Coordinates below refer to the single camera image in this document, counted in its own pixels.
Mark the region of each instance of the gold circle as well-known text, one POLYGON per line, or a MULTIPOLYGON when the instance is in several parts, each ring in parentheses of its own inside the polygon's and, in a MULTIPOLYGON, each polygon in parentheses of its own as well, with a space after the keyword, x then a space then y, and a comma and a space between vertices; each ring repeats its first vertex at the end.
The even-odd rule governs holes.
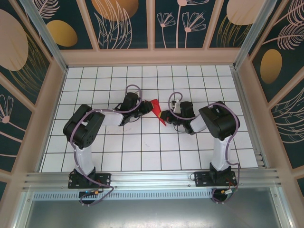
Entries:
POLYGON ((123 17, 118 16, 121 13, 119 13, 116 2, 121 10, 125 9, 130 18, 137 12, 138 0, 92 0, 94 8, 102 17, 112 21, 123 20, 123 17))
POLYGON ((255 22, 265 0, 229 0, 228 20, 235 25, 251 25, 255 22))
POLYGON ((275 49, 268 50, 261 62, 261 77, 267 83, 273 83, 279 76, 282 68, 282 56, 275 49))
POLYGON ((55 42, 64 47, 71 47, 77 43, 75 30, 61 20, 53 20, 47 24, 47 28, 55 42))
POLYGON ((20 70, 28 59, 28 48, 23 27, 12 15, 0 9, 0 65, 8 70, 20 70))

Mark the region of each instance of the enclosure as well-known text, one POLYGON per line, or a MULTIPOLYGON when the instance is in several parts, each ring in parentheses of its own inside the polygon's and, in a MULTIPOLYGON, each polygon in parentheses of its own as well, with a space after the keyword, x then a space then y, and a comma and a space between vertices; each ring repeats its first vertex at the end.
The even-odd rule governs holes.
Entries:
POLYGON ((302 227, 303 25, 303 0, 2 0, 1 227, 302 227), (117 108, 128 85, 161 111, 175 93, 195 116, 235 113, 230 202, 192 178, 214 162, 213 132, 165 124, 154 103, 98 128, 92 162, 114 190, 82 207, 64 126, 81 105, 117 108))

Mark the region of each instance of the white grid mat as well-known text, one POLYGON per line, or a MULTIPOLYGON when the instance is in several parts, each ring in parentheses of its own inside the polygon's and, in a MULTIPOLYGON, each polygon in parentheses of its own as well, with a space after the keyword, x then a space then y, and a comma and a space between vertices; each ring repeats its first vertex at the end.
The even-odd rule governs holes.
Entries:
MULTIPOLYGON (((231 150, 230 161, 241 168, 257 167, 254 150, 229 66, 115 66, 69 68, 42 172, 72 171, 72 147, 63 127, 81 104, 112 109, 123 101, 125 87, 142 88, 143 99, 159 99, 161 110, 173 92, 183 101, 192 101, 194 113, 216 101, 224 101, 241 127, 231 150)), ((97 171, 157 171, 208 169, 213 154, 213 138, 208 130, 196 135, 165 127, 151 112, 124 127, 102 127, 92 145, 97 171)))

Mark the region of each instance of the mounting plate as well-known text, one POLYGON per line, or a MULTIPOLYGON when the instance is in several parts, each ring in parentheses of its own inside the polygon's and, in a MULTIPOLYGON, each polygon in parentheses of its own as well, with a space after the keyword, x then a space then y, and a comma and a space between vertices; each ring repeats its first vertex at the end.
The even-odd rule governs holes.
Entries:
MULTIPOLYGON (((233 171, 229 172, 227 178, 233 185, 237 185, 236 174, 233 171)), ((229 181, 226 178, 218 179, 217 183, 214 183, 209 171, 194 172, 194 179, 196 187, 229 186, 229 181)))
MULTIPOLYGON (((94 183, 89 183, 89 181, 78 181, 77 174, 70 174, 67 188, 69 189, 97 189, 98 185, 94 183)), ((101 184, 110 185, 111 184, 111 174, 110 173, 96 173, 95 181, 101 184)))

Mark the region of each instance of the red cloth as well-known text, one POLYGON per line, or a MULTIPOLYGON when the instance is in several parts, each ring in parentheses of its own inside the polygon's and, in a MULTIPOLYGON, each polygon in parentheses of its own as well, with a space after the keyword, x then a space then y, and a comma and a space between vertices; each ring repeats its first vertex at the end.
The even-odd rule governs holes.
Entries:
POLYGON ((163 119, 161 119, 160 116, 159 116, 160 113, 161 113, 162 111, 161 111, 160 103, 158 102, 158 100, 157 100, 157 99, 154 99, 154 100, 151 100, 150 102, 151 102, 152 105, 153 105, 152 112, 159 118, 159 120, 160 120, 165 126, 167 126, 166 123, 165 123, 165 121, 164 121, 163 119))

